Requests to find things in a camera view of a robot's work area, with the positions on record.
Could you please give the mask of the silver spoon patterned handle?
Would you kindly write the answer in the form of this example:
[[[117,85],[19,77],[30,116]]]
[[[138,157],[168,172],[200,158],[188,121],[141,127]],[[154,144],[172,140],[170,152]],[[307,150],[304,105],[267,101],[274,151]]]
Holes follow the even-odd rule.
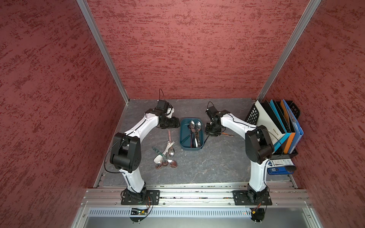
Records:
[[[195,129],[196,129],[196,134],[199,135],[199,146],[201,147],[201,142],[200,142],[200,130],[202,128],[202,124],[200,121],[198,121],[196,124],[195,124]]]

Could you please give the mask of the silver steel spoon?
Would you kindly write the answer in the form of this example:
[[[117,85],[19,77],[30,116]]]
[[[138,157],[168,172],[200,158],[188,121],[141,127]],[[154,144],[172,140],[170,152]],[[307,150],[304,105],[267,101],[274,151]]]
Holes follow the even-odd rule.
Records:
[[[195,136],[195,133],[196,133],[196,129],[195,129],[195,122],[193,120],[190,121],[190,129],[193,133],[193,139],[192,139],[192,142],[194,143],[194,145],[196,146],[196,136]]]

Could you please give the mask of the gold spoon green handle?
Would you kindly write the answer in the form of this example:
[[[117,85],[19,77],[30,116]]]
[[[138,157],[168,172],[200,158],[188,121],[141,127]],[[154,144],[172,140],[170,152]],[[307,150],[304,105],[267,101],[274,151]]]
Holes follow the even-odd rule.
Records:
[[[188,136],[186,136],[182,141],[181,143],[186,143],[188,140],[190,140],[190,144],[192,144],[193,142],[193,134],[190,134]]]

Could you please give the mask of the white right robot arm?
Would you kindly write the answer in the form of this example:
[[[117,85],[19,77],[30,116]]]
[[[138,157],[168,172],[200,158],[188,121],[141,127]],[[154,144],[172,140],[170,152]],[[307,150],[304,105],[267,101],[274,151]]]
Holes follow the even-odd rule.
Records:
[[[246,155],[251,161],[247,197],[251,204],[261,202],[269,193],[266,184],[266,164],[274,152],[269,131],[265,126],[247,123],[227,110],[218,111],[213,105],[206,109],[206,114],[210,119],[205,128],[208,135],[219,136],[222,128],[229,128],[245,140]]]

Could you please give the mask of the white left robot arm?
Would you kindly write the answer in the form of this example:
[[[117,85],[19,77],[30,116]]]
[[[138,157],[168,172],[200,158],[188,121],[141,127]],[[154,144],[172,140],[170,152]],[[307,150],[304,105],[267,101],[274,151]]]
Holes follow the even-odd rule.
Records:
[[[158,100],[157,106],[147,110],[135,126],[113,137],[109,162],[122,173],[127,184],[126,192],[139,201],[146,196],[145,181],[139,170],[142,159],[141,142],[155,127],[179,128],[180,121],[173,116],[174,111],[169,102]]]

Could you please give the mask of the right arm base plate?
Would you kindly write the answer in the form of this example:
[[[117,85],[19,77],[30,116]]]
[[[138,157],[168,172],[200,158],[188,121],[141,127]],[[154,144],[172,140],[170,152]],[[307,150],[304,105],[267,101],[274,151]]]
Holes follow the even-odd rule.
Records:
[[[233,200],[236,206],[271,206],[272,201],[268,189],[261,192],[233,191]]]

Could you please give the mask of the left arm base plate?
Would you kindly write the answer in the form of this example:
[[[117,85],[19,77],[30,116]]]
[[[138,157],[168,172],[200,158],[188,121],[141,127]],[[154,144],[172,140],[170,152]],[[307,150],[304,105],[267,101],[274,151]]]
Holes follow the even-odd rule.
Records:
[[[121,193],[121,205],[158,205],[160,199],[159,190],[142,189],[140,193],[135,193],[125,189]]]

